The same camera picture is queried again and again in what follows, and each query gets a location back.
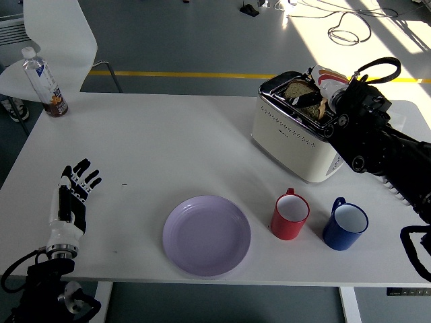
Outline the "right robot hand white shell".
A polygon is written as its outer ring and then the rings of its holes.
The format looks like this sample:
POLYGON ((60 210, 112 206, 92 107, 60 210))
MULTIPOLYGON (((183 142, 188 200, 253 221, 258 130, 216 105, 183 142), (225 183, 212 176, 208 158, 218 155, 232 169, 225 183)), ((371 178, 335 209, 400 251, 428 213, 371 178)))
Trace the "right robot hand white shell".
POLYGON ((309 67, 304 75, 314 83, 318 90, 295 98, 289 98, 289 104, 295 108, 306 108, 318 104, 322 99, 326 99, 329 108, 335 112, 336 99, 349 85, 347 77, 320 65, 309 67))

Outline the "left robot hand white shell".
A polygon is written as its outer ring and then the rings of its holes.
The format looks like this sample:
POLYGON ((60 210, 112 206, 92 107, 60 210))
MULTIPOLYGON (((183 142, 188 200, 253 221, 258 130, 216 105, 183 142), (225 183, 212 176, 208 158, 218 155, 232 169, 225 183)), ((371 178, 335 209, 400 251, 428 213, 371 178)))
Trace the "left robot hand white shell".
POLYGON ((86 232, 86 201, 102 179, 99 170, 89 172, 91 162, 85 158, 75 166, 66 166, 54 190, 51 201, 49 228, 51 235, 46 246, 49 252, 69 246, 79 249, 79 239, 86 232))

